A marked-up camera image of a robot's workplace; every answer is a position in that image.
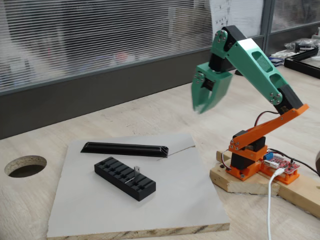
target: white board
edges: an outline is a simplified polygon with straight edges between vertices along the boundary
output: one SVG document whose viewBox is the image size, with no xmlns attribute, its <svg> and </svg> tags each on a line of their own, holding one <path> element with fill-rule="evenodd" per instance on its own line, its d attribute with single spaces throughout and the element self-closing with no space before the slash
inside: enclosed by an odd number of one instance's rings
<svg viewBox="0 0 320 240">
<path fill-rule="evenodd" d="M 88 141 L 167 146 L 168 158 L 112 155 L 129 167 L 139 166 L 142 174 L 156 182 L 156 191 L 139 202 L 97 175 L 94 164 L 111 155 L 80 153 Z M 229 218 L 191 135 L 91 139 L 69 145 L 47 237 L 227 223 Z"/>
<path fill-rule="evenodd" d="M 263 0 L 209 0 L 213 38 L 218 30 L 235 25 L 245 36 L 261 34 Z"/>
</svg>

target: wooden base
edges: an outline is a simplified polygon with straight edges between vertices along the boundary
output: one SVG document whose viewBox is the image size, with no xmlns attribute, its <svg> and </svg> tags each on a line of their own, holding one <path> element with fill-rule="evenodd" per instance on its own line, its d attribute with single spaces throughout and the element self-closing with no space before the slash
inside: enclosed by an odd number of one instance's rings
<svg viewBox="0 0 320 240">
<path fill-rule="evenodd" d="M 222 152 L 216 152 L 218 162 L 221 162 Z M 231 155 L 230 151 L 224 153 L 223 159 L 226 165 L 230 164 Z M 228 174 L 225 169 L 221 168 L 220 165 L 215 166 L 210 171 L 210 178 L 214 184 L 227 192 L 257 195 L 266 195 L 268 193 L 270 177 L 264 173 L 259 171 L 259 174 L 241 181 Z M 300 174 L 300 177 L 289 185 L 275 180 L 271 185 L 271 194 L 279 195 L 283 199 L 320 218 L 320 182 L 312 178 Z"/>
</svg>

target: wooden table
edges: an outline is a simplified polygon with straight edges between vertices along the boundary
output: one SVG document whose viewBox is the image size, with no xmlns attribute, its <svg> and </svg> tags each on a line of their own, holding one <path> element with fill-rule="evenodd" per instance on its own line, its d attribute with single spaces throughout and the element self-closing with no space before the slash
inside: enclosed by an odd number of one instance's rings
<svg viewBox="0 0 320 240">
<path fill-rule="evenodd" d="M 310 109 L 267 135 L 266 144 L 314 166 L 320 150 L 320 80 L 284 67 L 279 70 Z M 241 76 L 233 78 L 227 96 L 218 106 L 201 115 L 192 110 L 190 90 L 190 84 L 183 85 L 0 140 L 0 239 L 46 239 L 66 150 L 73 140 L 190 133 L 209 174 L 216 164 L 217 150 L 226 149 L 235 133 L 252 127 L 260 112 L 274 110 Z M 271 118 L 273 114 L 265 114 L 261 121 Z M 10 161 L 27 155 L 46 158 L 47 166 L 25 178 L 12 178 L 4 173 Z M 308 168 L 301 167 L 300 173 L 317 179 L 320 185 L 319 177 Z M 230 217 L 229 231 L 161 239 L 267 239 L 267 198 L 227 193 L 215 187 Z M 320 220 L 280 197 L 271 200 L 271 222 L 274 240 L 320 239 Z"/>
</svg>

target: orange robot base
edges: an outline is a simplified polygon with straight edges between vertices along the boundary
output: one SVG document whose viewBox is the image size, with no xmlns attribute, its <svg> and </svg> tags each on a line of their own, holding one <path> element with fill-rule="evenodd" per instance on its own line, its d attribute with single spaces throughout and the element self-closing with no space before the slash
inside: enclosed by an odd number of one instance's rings
<svg viewBox="0 0 320 240">
<path fill-rule="evenodd" d="M 282 114 L 281 116 L 271 121 L 255 126 L 253 128 L 250 128 L 247 130 L 247 133 L 233 138 L 230 142 L 229 151 L 232 152 L 232 154 L 237 154 L 239 156 L 252 160 L 254 161 L 254 163 L 242 170 L 237 169 L 234 166 L 231 166 L 231 169 L 226 169 L 226 172 L 242 181 L 245 181 L 246 179 L 250 178 L 252 175 L 256 174 L 259 171 L 271 177 L 274 174 L 275 169 L 265 165 L 263 160 L 264 155 L 267 153 L 267 145 L 265 145 L 257 152 L 248 149 L 248 147 L 257 139 L 263 137 L 264 135 L 270 133 L 271 131 L 282 126 L 283 124 L 301 115 L 308 108 L 309 106 L 307 104 L 302 105 L 298 109 L 293 108 L 287 111 L 286 113 Z M 298 171 L 295 170 L 291 174 L 284 172 L 283 174 L 277 176 L 275 179 L 288 185 L 292 183 L 294 180 L 296 180 L 298 177 Z"/>
</svg>

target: dark wall panel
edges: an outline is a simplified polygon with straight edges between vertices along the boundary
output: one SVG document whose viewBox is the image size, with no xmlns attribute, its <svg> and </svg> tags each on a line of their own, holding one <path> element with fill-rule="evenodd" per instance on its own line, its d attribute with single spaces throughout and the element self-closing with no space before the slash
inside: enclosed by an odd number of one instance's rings
<svg viewBox="0 0 320 240">
<path fill-rule="evenodd" d="M 208 50 L 0 96 L 0 139 L 190 83 Z"/>
</svg>

